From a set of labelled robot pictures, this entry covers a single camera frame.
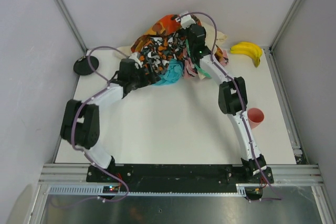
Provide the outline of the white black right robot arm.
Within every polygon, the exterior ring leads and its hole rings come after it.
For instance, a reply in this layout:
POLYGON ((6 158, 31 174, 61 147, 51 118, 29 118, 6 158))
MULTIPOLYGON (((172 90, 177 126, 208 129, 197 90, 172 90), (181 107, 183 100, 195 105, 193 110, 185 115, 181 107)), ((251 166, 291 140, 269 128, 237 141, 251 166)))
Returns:
POLYGON ((205 45, 205 28, 198 24, 182 26, 186 33, 187 48, 192 63, 207 72, 218 85, 218 106, 230 119, 241 151, 241 161, 248 177, 261 176, 271 183, 271 171, 257 146, 248 121, 245 80, 232 77, 205 45))

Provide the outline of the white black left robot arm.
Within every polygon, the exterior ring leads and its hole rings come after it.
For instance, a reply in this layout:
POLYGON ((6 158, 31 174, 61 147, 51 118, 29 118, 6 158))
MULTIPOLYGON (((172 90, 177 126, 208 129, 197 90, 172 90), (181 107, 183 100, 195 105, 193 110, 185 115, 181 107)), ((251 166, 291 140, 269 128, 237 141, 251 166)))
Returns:
POLYGON ((104 88, 84 101, 66 103, 60 136, 74 150, 84 154, 95 167, 113 169, 115 159, 100 143, 100 110, 125 98, 131 91, 156 82, 156 73, 149 64, 122 59, 119 69, 104 88))

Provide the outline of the orange camouflage cloth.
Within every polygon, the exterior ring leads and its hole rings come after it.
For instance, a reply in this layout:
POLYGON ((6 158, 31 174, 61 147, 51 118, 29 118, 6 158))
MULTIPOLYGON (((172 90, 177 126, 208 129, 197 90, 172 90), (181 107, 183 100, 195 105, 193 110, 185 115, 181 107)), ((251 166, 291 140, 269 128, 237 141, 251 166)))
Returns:
MULTIPOLYGON (((131 51, 139 52, 143 55, 149 55, 149 50, 153 50, 164 59, 183 57, 183 48, 179 45, 185 45, 185 37, 179 34, 179 30, 183 29, 179 23, 175 21, 178 15, 166 15, 158 20, 145 34, 139 37, 132 45, 131 51)), ((192 15, 192 18, 198 25, 202 25, 200 20, 192 15)))

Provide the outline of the turquoise blue cloth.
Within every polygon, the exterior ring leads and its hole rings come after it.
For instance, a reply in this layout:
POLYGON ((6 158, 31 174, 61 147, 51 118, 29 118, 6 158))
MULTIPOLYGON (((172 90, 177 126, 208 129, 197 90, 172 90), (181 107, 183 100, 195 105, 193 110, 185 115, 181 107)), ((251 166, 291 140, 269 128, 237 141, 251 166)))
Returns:
POLYGON ((167 71, 160 75, 160 80, 154 86, 166 86, 177 83, 183 75, 183 64, 175 59, 169 63, 167 71))

